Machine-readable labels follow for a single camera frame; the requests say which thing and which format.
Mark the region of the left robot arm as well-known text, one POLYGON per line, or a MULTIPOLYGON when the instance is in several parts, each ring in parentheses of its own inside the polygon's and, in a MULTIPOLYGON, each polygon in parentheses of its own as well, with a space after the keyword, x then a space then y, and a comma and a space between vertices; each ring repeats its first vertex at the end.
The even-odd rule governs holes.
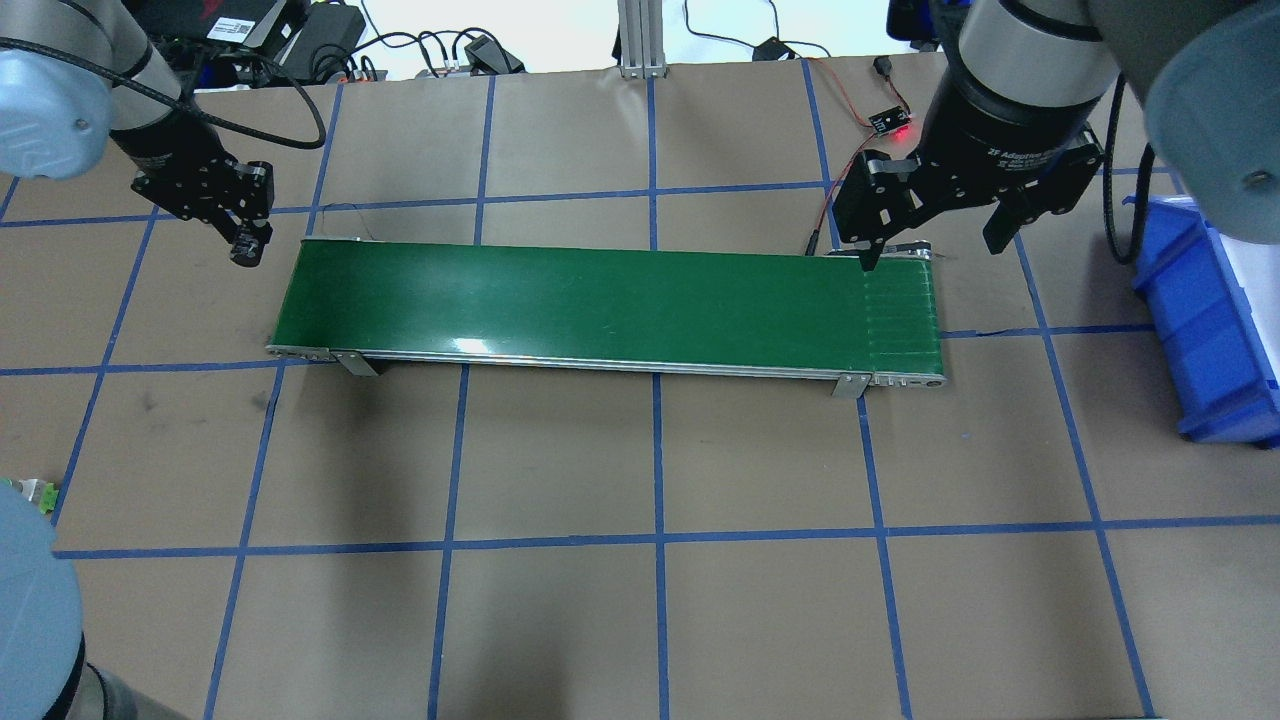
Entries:
MULTIPOLYGON (((219 129, 251 135, 201 110, 120 1, 5 1, 3 172, 84 174, 114 142, 136 165, 134 192, 211 225, 230 260, 256 266, 273 236, 273 168, 242 163, 219 129)), ((3 716, 174 719, 87 656, 81 584, 52 550, 38 489, 3 487, 3 716)))

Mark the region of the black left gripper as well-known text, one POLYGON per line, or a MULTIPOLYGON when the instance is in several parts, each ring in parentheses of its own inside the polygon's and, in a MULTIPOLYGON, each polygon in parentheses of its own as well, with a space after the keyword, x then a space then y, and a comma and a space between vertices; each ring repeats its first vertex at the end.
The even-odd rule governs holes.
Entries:
POLYGON ((271 238, 271 163, 239 161, 204 120, 170 111, 147 126, 116 129, 115 145, 134 163, 131 188, 155 206, 209 224, 225 241, 271 238))

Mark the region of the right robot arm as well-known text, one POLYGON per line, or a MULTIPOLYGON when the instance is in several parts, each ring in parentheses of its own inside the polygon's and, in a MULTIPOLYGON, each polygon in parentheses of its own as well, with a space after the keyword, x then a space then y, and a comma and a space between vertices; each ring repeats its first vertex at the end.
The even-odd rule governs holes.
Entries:
POLYGON ((835 227, 865 270, 942 213, 992 206, 992 254, 1071 211, 1114 155, 1091 113, 1133 94, 1151 154, 1239 241, 1277 242, 1275 1, 933 1, 946 67, 905 158, 852 155, 835 227))

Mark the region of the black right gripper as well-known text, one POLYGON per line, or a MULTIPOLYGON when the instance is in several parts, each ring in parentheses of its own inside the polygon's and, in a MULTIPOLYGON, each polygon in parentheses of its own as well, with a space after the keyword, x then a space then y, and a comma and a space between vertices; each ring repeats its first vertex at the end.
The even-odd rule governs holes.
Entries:
POLYGON ((1014 102, 970 76, 945 76, 916 146, 901 156, 859 151, 835 195, 842 243, 864 243, 873 272, 891 238, 933 218, 995 206, 984 225, 991 255, 1027 224, 1076 208, 1102 165, 1089 117, 1101 94, 1061 108, 1014 102))

